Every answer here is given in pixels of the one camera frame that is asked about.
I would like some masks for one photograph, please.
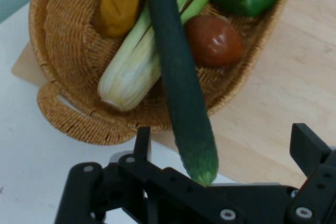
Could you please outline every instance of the wooden board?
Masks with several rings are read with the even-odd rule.
[[[336,145],[335,14],[336,0],[289,0],[246,85],[211,117],[221,174],[300,186],[305,177],[289,155],[292,123],[307,123]],[[32,81],[35,68],[22,69]],[[154,139],[176,150],[171,132]]]

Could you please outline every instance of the dark green zucchini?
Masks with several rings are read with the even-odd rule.
[[[149,10],[176,146],[191,179],[208,186],[217,148],[176,0],[149,0]]]

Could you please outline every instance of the white table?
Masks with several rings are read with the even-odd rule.
[[[94,146],[67,137],[42,116],[38,87],[11,74],[29,40],[27,4],[0,24],[0,223],[53,223],[70,168],[82,162],[105,167],[110,156],[132,150],[134,139],[116,146]],[[180,157],[152,143],[152,162],[186,174]],[[218,175],[216,183],[233,181]],[[134,223],[121,210],[107,223]]]

